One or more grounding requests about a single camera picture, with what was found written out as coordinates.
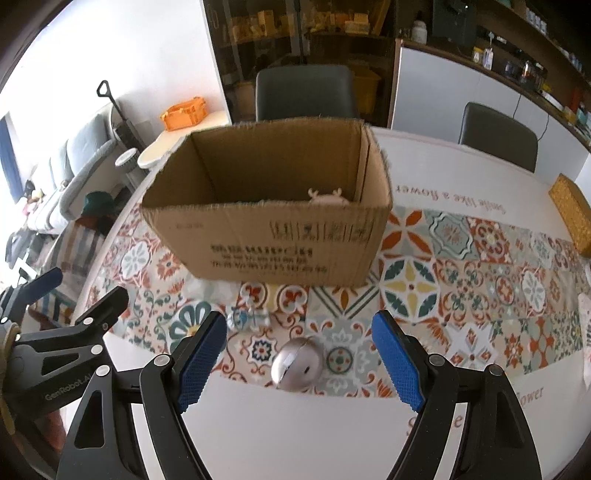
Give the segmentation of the patterned tile table mat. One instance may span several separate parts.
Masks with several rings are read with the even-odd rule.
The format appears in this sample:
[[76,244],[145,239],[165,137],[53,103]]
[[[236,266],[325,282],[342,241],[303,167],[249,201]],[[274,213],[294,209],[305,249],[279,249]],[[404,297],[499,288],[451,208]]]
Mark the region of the patterned tile table mat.
[[270,312],[270,327],[231,332],[221,377],[271,385],[284,344],[314,339],[324,350],[317,395],[390,397],[392,383],[370,324],[389,311],[403,330],[453,364],[530,374],[583,348],[578,295],[590,298],[590,268],[567,240],[434,210],[398,207],[359,287],[271,285],[194,278],[137,210],[115,232],[88,291],[129,295],[114,333],[152,353],[169,353],[213,311],[247,300]]

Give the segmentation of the pink round sensor night light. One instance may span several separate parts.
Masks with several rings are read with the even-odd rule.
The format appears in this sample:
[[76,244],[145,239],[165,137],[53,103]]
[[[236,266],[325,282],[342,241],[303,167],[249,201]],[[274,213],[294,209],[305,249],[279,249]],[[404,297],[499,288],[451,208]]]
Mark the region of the pink round sensor night light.
[[308,196],[310,196],[310,202],[313,204],[349,205],[349,200],[342,196],[341,188],[335,189],[328,194],[321,194],[320,191],[310,188],[308,189]]

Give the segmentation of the dark chair right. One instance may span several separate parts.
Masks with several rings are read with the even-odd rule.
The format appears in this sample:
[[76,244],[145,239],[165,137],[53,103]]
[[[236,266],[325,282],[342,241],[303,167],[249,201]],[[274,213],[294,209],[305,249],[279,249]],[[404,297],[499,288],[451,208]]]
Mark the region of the dark chair right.
[[492,155],[529,172],[538,156],[535,133],[488,106],[469,102],[464,109],[459,144]]

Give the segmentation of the orange plastic crate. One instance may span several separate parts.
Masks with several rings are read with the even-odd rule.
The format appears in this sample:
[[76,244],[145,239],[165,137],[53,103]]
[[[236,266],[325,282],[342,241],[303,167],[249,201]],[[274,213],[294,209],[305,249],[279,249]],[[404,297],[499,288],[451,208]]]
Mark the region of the orange plastic crate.
[[193,97],[170,106],[160,115],[166,131],[175,131],[199,124],[207,116],[205,99]]

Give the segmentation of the black stick vacuum cleaner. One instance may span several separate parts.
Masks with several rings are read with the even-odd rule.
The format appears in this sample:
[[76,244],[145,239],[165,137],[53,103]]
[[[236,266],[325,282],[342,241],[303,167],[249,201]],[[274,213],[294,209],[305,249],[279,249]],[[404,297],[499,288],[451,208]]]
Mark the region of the black stick vacuum cleaner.
[[109,124],[115,139],[125,148],[135,148],[138,152],[141,152],[145,148],[145,144],[140,139],[134,125],[125,116],[123,110],[114,99],[107,80],[102,80],[99,83],[96,94],[99,98],[108,99],[111,104]]

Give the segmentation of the striped fabric bag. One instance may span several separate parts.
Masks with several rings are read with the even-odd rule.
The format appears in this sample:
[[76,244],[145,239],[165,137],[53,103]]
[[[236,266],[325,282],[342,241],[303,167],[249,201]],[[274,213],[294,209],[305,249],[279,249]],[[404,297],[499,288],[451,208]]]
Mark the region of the striped fabric bag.
[[72,324],[78,299],[105,238],[102,233],[76,222],[69,223],[58,236],[41,272],[59,268],[62,281],[28,307],[28,312],[42,329]]

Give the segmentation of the white printed plastic bag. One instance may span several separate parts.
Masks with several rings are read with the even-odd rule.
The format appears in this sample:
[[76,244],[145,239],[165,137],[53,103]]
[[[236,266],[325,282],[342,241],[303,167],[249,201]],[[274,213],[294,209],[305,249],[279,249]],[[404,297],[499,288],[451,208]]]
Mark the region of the white printed plastic bag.
[[591,302],[584,293],[578,295],[578,308],[583,341],[583,381],[586,389],[589,390],[591,384]]

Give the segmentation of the white cabinet with wooden counter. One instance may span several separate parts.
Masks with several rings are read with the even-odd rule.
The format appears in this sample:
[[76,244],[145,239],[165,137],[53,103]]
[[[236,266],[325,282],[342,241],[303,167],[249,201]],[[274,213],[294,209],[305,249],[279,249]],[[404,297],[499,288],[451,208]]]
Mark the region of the white cabinet with wooden counter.
[[465,59],[396,42],[391,129],[456,143],[470,102],[499,111],[536,134],[535,174],[543,181],[552,184],[560,173],[580,181],[590,149],[546,100]]

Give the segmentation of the blue white cat figurine keychain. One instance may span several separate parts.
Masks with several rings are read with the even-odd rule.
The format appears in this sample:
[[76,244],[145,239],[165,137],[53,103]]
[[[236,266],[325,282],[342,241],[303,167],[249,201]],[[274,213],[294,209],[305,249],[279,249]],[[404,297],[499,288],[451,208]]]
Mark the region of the blue white cat figurine keychain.
[[260,332],[270,327],[270,312],[247,300],[243,305],[229,306],[225,311],[226,325],[231,332]]

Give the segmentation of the green hat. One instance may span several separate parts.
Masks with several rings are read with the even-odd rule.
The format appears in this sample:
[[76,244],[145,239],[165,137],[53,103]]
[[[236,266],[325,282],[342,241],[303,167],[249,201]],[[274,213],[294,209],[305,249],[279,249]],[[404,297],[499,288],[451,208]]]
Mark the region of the green hat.
[[104,191],[88,193],[84,198],[81,218],[110,218],[116,217],[116,208],[112,196]]

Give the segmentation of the dark glass display cabinet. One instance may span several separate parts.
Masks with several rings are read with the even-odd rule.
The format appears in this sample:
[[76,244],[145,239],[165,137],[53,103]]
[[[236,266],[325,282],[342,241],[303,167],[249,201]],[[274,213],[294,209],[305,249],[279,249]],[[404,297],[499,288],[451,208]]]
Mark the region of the dark glass display cabinet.
[[256,117],[256,76],[271,67],[339,64],[360,118],[385,127],[394,71],[394,1],[204,2],[232,121]]

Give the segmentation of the brown cardboard box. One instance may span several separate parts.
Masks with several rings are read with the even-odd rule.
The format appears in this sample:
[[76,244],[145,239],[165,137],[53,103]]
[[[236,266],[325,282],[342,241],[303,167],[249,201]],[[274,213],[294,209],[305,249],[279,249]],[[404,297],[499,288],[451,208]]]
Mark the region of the brown cardboard box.
[[[310,188],[349,205],[313,204]],[[339,287],[365,282],[392,207],[370,125],[310,117],[187,135],[140,203],[197,278]]]

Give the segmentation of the dark chair near cabinet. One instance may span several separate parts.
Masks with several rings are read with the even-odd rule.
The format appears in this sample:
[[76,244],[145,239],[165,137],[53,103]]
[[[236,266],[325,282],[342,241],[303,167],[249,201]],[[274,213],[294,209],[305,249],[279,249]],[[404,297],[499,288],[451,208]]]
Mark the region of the dark chair near cabinet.
[[256,120],[356,118],[353,75],[344,65],[267,68],[256,76]]

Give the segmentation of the woven yellow tissue box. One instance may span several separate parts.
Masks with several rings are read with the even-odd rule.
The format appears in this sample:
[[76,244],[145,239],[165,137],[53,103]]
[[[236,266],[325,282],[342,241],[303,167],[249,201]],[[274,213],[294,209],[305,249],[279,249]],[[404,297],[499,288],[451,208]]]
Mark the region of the woven yellow tissue box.
[[577,252],[591,256],[591,212],[590,205],[580,188],[567,176],[560,174],[549,190],[570,234]]

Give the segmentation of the silver round egg device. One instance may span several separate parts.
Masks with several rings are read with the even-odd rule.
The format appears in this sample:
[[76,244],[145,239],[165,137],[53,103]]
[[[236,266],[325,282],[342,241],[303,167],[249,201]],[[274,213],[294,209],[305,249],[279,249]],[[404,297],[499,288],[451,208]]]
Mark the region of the silver round egg device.
[[310,389],[324,370],[324,350],[314,339],[298,337],[280,349],[271,365],[271,381],[277,389],[303,392]]

